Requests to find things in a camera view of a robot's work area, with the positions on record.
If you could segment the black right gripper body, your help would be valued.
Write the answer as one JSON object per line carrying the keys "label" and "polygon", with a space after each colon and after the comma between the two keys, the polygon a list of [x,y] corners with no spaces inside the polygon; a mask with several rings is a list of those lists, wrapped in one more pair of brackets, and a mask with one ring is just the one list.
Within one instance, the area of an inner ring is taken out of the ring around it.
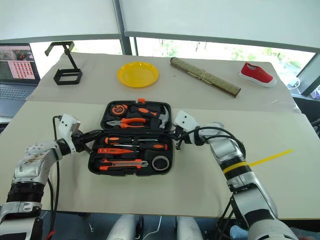
{"label": "black right gripper body", "polygon": [[191,131],[193,129],[184,129],[181,126],[176,125],[175,130],[179,131],[179,138],[174,138],[175,141],[182,140],[186,144],[193,144],[193,141],[190,138]]}

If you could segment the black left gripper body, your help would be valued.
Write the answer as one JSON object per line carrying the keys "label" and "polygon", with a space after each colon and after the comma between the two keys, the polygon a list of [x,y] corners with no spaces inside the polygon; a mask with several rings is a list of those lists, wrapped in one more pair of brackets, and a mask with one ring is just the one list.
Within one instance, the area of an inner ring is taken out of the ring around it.
{"label": "black left gripper body", "polygon": [[81,131],[77,131],[71,134],[71,140],[73,142],[76,152],[83,152],[81,150],[81,144],[87,144],[90,142],[89,139],[84,139],[84,134],[85,133]]}

